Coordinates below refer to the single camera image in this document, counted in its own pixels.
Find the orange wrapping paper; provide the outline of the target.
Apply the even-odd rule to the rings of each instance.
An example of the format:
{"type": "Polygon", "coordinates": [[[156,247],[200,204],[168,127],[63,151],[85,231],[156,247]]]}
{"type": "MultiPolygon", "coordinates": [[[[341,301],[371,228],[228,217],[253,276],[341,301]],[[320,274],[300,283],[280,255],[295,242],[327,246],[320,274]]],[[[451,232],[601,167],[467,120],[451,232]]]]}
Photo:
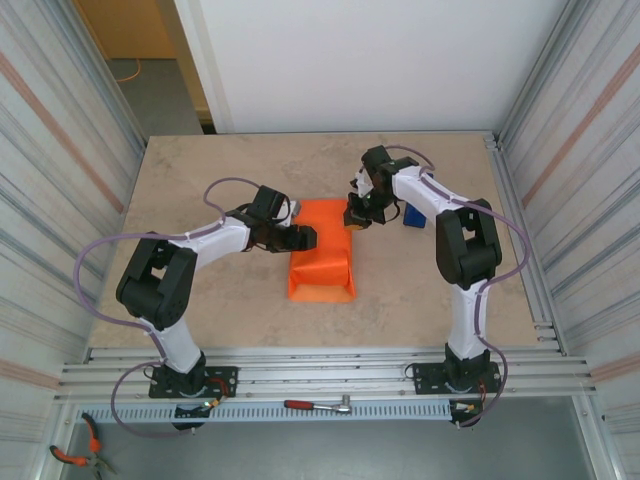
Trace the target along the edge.
{"type": "Polygon", "coordinates": [[[297,303],[349,303],[356,298],[353,278],[352,232],[345,228],[346,199],[301,201],[296,218],[300,226],[311,226],[317,245],[293,252],[288,271],[288,298],[297,303]]]}

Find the blue tape dispenser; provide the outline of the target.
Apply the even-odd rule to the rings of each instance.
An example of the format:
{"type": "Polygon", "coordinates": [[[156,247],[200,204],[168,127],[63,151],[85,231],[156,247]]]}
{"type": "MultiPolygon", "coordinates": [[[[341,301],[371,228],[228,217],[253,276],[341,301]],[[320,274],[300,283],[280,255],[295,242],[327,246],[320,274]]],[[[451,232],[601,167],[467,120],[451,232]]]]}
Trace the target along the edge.
{"type": "Polygon", "coordinates": [[[403,215],[403,224],[408,227],[424,229],[427,224],[426,216],[423,215],[418,209],[411,204],[405,205],[405,211],[403,215]]]}

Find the aluminium side extrusion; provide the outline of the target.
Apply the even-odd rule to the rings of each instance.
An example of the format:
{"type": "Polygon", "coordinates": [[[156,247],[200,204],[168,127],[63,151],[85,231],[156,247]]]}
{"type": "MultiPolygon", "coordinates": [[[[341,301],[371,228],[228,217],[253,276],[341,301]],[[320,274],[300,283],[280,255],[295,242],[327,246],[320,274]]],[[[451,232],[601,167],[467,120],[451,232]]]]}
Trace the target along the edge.
{"type": "MultiPolygon", "coordinates": [[[[507,157],[493,133],[489,132],[483,138],[504,215],[520,230],[529,234],[522,202],[507,165],[507,157]]],[[[560,315],[554,305],[532,240],[529,241],[529,252],[529,260],[520,272],[520,277],[533,317],[534,328],[537,331],[538,342],[543,350],[553,350],[558,355],[567,356],[564,334],[558,323],[560,315]]]]}

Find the aluminium mounting rails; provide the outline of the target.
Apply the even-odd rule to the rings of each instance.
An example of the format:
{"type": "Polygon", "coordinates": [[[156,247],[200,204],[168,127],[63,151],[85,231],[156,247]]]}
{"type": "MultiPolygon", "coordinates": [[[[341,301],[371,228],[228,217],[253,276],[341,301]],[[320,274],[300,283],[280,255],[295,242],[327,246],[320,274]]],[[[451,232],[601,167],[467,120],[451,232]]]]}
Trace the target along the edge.
{"type": "MultiPolygon", "coordinates": [[[[504,350],[507,397],[592,395],[596,391],[585,359],[555,349],[504,350]]],[[[411,363],[441,362],[440,348],[208,348],[208,364],[239,370],[236,398],[258,401],[327,400],[349,394],[355,400],[414,396],[411,363]]],[[[82,364],[64,366],[54,394],[57,403],[105,403],[129,368],[152,360],[147,348],[94,348],[82,364]]]]}

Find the white door frame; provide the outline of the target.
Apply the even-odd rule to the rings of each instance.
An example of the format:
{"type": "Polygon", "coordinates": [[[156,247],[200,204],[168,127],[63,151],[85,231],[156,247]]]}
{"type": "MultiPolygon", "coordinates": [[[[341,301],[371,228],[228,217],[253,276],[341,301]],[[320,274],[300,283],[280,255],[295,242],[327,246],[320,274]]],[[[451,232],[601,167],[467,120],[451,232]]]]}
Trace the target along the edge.
{"type": "Polygon", "coordinates": [[[183,72],[201,120],[210,121],[219,134],[236,132],[222,82],[213,42],[207,27],[204,0],[173,0],[184,36],[183,72]]]}

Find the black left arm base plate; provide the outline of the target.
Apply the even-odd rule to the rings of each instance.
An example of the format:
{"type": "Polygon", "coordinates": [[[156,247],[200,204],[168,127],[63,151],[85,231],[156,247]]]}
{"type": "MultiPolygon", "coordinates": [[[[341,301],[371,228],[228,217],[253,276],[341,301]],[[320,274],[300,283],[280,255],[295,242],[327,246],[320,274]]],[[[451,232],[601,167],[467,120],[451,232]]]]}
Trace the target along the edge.
{"type": "Polygon", "coordinates": [[[187,373],[169,367],[153,369],[148,395],[161,398],[235,397],[238,385],[237,367],[196,366],[187,373]]]}

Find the red-handled ratchet wrench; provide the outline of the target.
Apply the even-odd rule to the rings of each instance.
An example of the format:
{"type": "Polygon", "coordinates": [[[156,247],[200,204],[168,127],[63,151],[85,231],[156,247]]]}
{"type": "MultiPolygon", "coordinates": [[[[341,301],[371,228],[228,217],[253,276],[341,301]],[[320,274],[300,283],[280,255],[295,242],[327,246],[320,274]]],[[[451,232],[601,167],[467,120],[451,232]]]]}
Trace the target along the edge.
{"type": "Polygon", "coordinates": [[[351,414],[352,405],[351,398],[348,394],[341,397],[341,401],[337,404],[321,404],[306,400],[285,400],[283,405],[287,409],[300,411],[328,411],[337,414],[351,414]]]}

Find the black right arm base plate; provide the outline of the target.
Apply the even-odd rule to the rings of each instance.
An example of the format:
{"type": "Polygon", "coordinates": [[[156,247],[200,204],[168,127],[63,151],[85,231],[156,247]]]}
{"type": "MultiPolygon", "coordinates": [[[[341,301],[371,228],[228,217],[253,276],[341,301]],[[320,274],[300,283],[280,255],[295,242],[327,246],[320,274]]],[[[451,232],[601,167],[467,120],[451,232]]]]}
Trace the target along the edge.
{"type": "Polygon", "coordinates": [[[502,384],[502,374],[495,362],[471,370],[446,362],[415,363],[411,370],[418,395],[477,394],[481,386],[488,393],[496,393],[502,384]]]}

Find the orange-handled pliers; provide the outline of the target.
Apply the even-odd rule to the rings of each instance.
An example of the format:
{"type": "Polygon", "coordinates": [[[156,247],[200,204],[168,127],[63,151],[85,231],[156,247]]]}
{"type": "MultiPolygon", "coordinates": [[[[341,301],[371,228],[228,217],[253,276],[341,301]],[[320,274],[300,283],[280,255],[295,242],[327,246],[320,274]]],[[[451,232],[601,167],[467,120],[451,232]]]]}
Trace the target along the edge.
{"type": "Polygon", "coordinates": [[[116,470],[101,457],[102,442],[99,436],[97,423],[93,417],[86,412],[81,414],[81,419],[86,423],[89,432],[89,454],[86,456],[70,455],[64,453],[57,446],[51,445],[49,447],[51,455],[63,464],[89,469],[94,475],[95,480],[104,480],[102,476],[103,469],[106,469],[112,474],[117,474],[116,470]]]}

